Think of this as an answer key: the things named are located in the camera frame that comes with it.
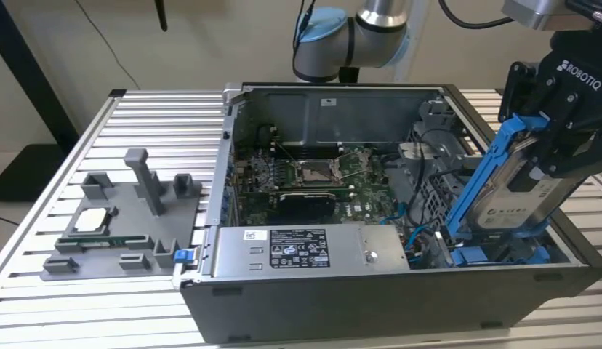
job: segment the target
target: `black stand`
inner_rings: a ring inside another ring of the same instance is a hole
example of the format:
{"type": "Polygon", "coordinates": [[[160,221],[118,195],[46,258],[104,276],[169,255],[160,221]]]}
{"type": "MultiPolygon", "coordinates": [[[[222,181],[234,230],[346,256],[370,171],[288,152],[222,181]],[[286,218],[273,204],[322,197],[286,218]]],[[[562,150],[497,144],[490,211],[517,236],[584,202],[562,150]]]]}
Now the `black stand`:
{"type": "Polygon", "coordinates": [[[54,144],[29,144],[0,174],[0,201],[34,201],[65,155],[54,144]]]}
{"type": "Polygon", "coordinates": [[[34,201],[78,136],[1,0],[0,55],[57,142],[28,145],[0,174],[0,201],[34,201]]]}

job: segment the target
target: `cable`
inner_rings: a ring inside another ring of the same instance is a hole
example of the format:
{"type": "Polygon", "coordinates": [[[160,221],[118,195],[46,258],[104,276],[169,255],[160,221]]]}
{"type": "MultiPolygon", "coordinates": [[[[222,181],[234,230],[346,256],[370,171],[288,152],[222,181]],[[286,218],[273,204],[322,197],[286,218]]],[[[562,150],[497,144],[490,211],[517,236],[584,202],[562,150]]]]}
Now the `cable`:
{"type": "Polygon", "coordinates": [[[453,15],[452,11],[449,10],[449,7],[446,7],[445,0],[438,0],[438,6],[440,6],[440,9],[442,10],[442,13],[445,14],[446,18],[453,22],[454,25],[457,25],[458,27],[461,27],[464,29],[486,29],[486,28],[492,28],[492,27],[496,27],[502,24],[508,24],[514,21],[509,17],[505,17],[505,18],[500,18],[498,20],[492,20],[492,21],[484,22],[484,23],[466,23],[466,22],[461,21],[460,19],[457,19],[457,17],[453,15]]]}
{"type": "MultiPolygon", "coordinates": [[[[410,208],[413,207],[413,203],[414,203],[414,199],[417,198],[418,195],[418,191],[421,190],[421,182],[424,180],[424,171],[425,171],[425,157],[424,157],[424,151],[421,149],[421,144],[425,144],[426,146],[432,147],[430,144],[428,144],[424,140],[422,137],[433,131],[441,131],[441,132],[446,132],[449,133],[453,137],[456,137],[456,135],[446,129],[440,129],[440,128],[434,128],[434,129],[426,129],[420,135],[418,135],[418,140],[417,140],[417,145],[418,145],[418,172],[417,172],[417,180],[414,183],[414,189],[413,189],[413,193],[410,198],[408,199],[408,203],[406,203],[406,219],[408,222],[412,224],[413,227],[418,227],[421,225],[421,223],[417,223],[413,221],[412,216],[410,216],[410,208]]],[[[421,207],[421,219],[424,217],[424,207],[421,207]]]]}
{"type": "Polygon", "coordinates": [[[16,223],[13,220],[8,220],[4,217],[0,217],[0,220],[4,221],[5,223],[9,223],[9,224],[14,225],[14,226],[18,226],[18,223],[16,223]]]}
{"type": "Polygon", "coordinates": [[[420,225],[418,227],[416,227],[416,229],[413,229],[413,232],[410,233],[410,236],[409,236],[409,238],[408,238],[408,242],[406,242],[406,244],[404,245],[404,249],[409,249],[409,248],[410,248],[410,246],[412,246],[412,244],[413,244],[413,241],[414,241],[414,237],[417,236],[417,234],[418,234],[424,229],[426,229],[425,225],[420,225]]]}
{"type": "Polygon", "coordinates": [[[292,41],[292,71],[293,72],[296,71],[296,66],[293,64],[293,60],[297,56],[297,48],[298,48],[298,43],[301,42],[302,32],[304,32],[305,28],[308,27],[309,18],[312,17],[314,3],[316,3],[316,0],[312,0],[312,2],[309,3],[308,9],[304,12],[302,19],[300,20],[302,8],[304,8],[304,0],[300,0],[297,21],[293,23],[293,41],[292,41]]]}
{"type": "Polygon", "coordinates": [[[294,52],[297,49],[298,20],[301,18],[302,8],[304,8],[304,0],[300,0],[297,20],[293,21],[292,52],[294,52]]]}
{"type": "Polygon", "coordinates": [[[126,74],[128,79],[133,82],[134,87],[136,87],[137,89],[141,89],[140,86],[138,86],[138,84],[137,84],[137,82],[134,81],[133,77],[132,77],[130,74],[128,73],[128,70],[124,68],[122,64],[118,62],[118,58],[117,58],[116,52],[113,51],[113,48],[110,47],[110,44],[108,43],[105,36],[104,36],[102,33],[100,32],[100,29],[97,29],[97,26],[94,25],[94,22],[90,20],[89,15],[86,14],[86,11],[85,11],[82,5],[80,4],[78,0],[74,0],[74,3],[76,3],[76,5],[78,6],[80,11],[84,13],[84,16],[85,16],[86,21],[89,22],[90,26],[94,27],[96,33],[98,34],[100,38],[101,38],[102,41],[105,42],[105,45],[106,45],[106,47],[108,47],[108,50],[109,50],[109,52],[110,52],[110,54],[112,54],[112,56],[113,56],[113,59],[116,60],[117,66],[120,67],[120,69],[121,69],[121,70],[124,71],[124,73],[126,74]]]}
{"type": "Polygon", "coordinates": [[[424,167],[425,167],[425,157],[424,157],[424,150],[421,149],[421,139],[417,141],[417,145],[418,145],[418,171],[417,171],[417,179],[414,182],[414,188],[413,188],[413,193],[410,195],[410,198],[408,199],[408,203],[406,203],[406,219],[408,222],[412,224],[413,227],[418,227],[420,223],[413,221],[413,218],[410,216],[410,208],[413,207],[413,203],[414,203],[414,199],[417,198],[418,195],[418,191],[421,190],[421,182],[424,180],[424,167]]]}
{"type": "Polygon", "coordinates": [[[397,215],[382,218],[380,220],[378,224],[380,225],[385,225],[388,220],[397,220],[397,219],[400,219],[401,216],[404,216],[405,211],[406,211],[406,207],[404,206],[404,202],[398,202],[397,203],[397,215]]]}

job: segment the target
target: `aluminum extrusion table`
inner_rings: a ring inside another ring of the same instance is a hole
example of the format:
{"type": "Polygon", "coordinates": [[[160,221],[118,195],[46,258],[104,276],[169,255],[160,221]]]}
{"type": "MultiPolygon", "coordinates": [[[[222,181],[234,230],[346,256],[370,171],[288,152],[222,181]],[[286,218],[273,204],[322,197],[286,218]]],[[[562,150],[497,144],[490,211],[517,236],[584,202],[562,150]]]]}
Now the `aluminum extrusion table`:
{"type": "MultiPolygon", "coordinates": [[[[493,90],[461,92],[497,130],[498,94],[493,90]]],[[[82,196],[78,184],[85,173],[106,171],[114,182],[134,180],[122,163],[126,148],[148,149],[148,166],[161,180],[188,172],[202,182],[193,232],[200,238],[221,104],[220,92],[202,91],[128,91],[122,97],[108,98],[0,254],[0,348],[216,348],[202,342],[170,277],[44,283],[37,274],[82,196]]],[[[600,176],[585,181],[561,209],[602,254],[600,176]]],[[[546,302],[509,331],[260,348],[400,347],[602,348],[602,280],[577,297],[546,302]]]]}

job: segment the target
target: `green circuit board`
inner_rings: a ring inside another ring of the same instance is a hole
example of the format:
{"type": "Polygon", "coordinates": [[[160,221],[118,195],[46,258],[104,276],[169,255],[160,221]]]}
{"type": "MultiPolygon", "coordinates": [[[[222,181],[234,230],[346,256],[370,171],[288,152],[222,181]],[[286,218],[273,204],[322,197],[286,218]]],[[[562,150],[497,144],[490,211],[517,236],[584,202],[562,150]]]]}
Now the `green circuit board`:
{"type": "Polygon", "coordinates": [[[286,193],[329,194],[334,197],[333,215],[320,223],[365,222],[376,225],[394,214],[393,193],[384,182],[382,165],[372,150],[344,148],[333,159],[274,160],[260,153],[240,164],[238,182],[249,183],[238,192],[240,224],[269,225],[277,213],[278,196],[286,193]]]}

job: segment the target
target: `gray post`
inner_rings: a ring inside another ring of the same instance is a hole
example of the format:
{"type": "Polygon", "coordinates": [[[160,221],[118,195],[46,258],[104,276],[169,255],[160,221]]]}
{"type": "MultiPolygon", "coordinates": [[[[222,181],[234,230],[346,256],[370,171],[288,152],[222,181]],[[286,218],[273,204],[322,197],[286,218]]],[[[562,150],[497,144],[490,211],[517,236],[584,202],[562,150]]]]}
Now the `gray post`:
{"type": "Polygon", "coordinates": [[[148,152],[142,148],[128,149],[124,155],[124,164],[133,170],[137,177],[137,186],[140,192],[148,203],[149,211],[154,216],[158,216],[165,211],[161,199],[158,198],[160,188],[152,179],[145,159],[148,158],[148,152]]]}

